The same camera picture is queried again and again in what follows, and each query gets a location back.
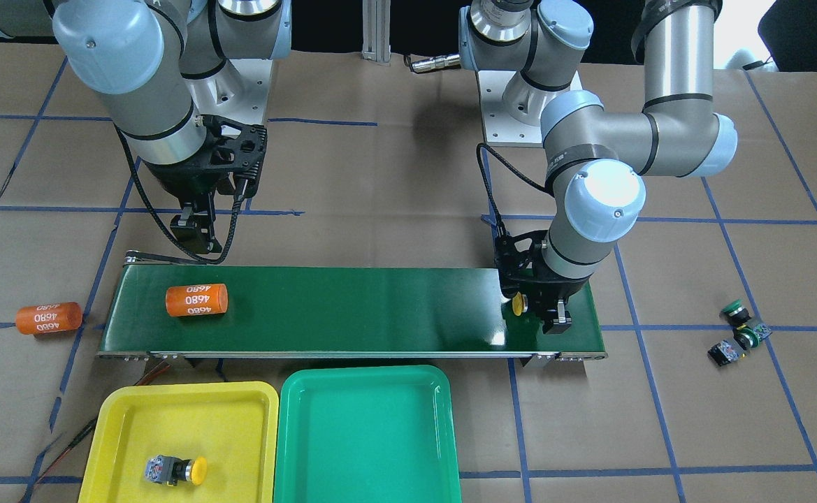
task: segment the green tray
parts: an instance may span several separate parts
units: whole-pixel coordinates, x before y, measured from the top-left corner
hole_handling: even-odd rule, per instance
[[[300,370],[284,382],[280,411],[275,503],[460,503],[441,370]]]
[[[170,286],[224,283],[229,311],[172,318]],[[123,267],[102,356],[606,356],[591,291],[573,327],[543,335],[517,318],[485,268],[274,268],[134,263]]]

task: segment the orange can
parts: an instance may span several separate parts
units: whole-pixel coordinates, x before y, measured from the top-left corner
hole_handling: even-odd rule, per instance
[[[16,315],[17,330],[25,335],[76,330],[81,325],[82,308],[76,302],[28,306],[20,309]]]
[[[171,286],[166,290],[169,316],[221,314],[229,310],[229,290],[223,283]]]

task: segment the yellow tray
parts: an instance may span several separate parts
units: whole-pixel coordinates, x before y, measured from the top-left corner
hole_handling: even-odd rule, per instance
[[[79,503],[271,503],[278,398],[264,382],[122,388],[101,407]],[[203,485],[144,480],[156,455],[207,459]]]

